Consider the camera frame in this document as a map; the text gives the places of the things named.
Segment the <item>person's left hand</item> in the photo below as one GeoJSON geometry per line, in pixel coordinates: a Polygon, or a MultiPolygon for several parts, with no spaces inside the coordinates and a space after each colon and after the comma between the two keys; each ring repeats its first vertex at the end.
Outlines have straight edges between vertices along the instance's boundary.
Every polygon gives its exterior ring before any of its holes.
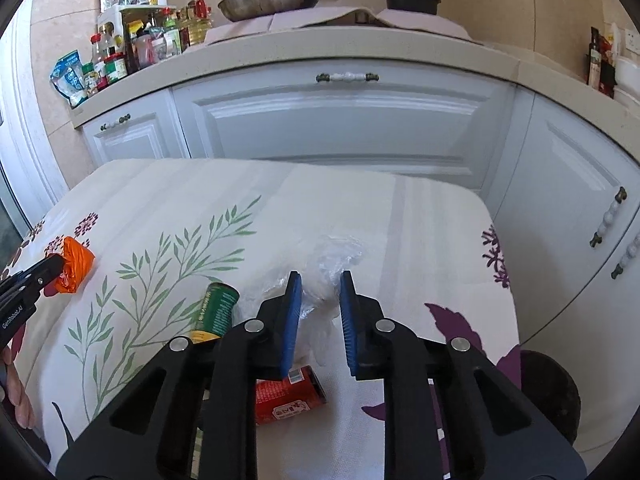
{"type": "Polygon", "coordinates": [[[2,350],[1,361],[6,366],[6,392],[14,406],[16,421],[22,428],[32,429],[36,423],[35,412],[18,377],[10,348],[2,350]]]}

